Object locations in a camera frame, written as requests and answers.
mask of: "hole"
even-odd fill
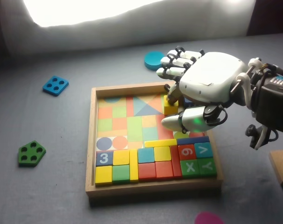
[[[35,142],[32,142],[31,144],[30,144],[30,147],[31,148],[34,148],[34,147],[36,147],[37,146],[37,143],[35,143]]]
[[[35,155],[33,155],[32,157],[30,157],[30,160],[35,161],[35,160],[37,160],[37,157]]]

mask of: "printed blue circle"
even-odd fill
[[[114,104],[116,103],[117,101],[119,101],[121,98],[120,97],[113,97],[113,98],[106,98],[104,99],[107,103],[110,103],[110,104]]]
[[[112,146],[112,141],[110,138],[104,137],[104,138],[100,138],[97,141],[97,148],[102,151],[110,149],[111,146]]]
[[[145,55],[145,66],[153,71],[161,68],[161,59],[164,57],[164,54],[159,51],[151,51]]]

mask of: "blue round disc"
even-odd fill
[[[159,51],[151,51],[145,55],[145,66],[153,71],[161,68],[161,59],[164,57],[164,54]]]

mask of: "pink round object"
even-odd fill
[[[205,211],[197,215],[194,224],[224,224],[224,222],[215,214]]]

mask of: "white backdrop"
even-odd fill
[[[9,51],[18,56],[245,36],[254,4],[255,0],[165,0],[115,17],[42,28],[33,22],[23,0],[0,0],[0,21]]]

